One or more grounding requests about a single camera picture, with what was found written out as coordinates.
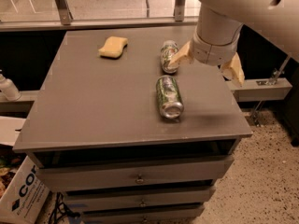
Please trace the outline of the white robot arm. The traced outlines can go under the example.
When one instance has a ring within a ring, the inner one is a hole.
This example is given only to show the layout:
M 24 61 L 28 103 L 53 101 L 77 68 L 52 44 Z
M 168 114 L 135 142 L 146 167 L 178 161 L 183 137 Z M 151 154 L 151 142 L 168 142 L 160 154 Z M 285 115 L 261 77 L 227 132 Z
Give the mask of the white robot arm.
M 218 65 L 237 86 L 245 75 L 236 52 L 246 25 L 294 60 L 299 60 L 299 0 L 199 0 L 194 34 L 170 60 L 170 69 L 198 61 Z

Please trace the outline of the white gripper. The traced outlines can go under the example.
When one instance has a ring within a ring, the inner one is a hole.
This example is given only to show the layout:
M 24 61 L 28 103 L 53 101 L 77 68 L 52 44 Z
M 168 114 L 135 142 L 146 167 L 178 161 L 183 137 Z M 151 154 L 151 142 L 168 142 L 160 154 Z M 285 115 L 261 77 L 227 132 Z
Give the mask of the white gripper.
M 205 42 L 197 33 L 194 33 L 190 42 L 187 42 L 170 60 L 170 69 L 179 68 L 182 64 L 190 64 L 193 58 L 207 65 L 221 65 L 221 73 L 237 87 L 242 87 L 245 75 L 239 55 L 236 53 L 236 39 L 225 45 L 213 45 Z

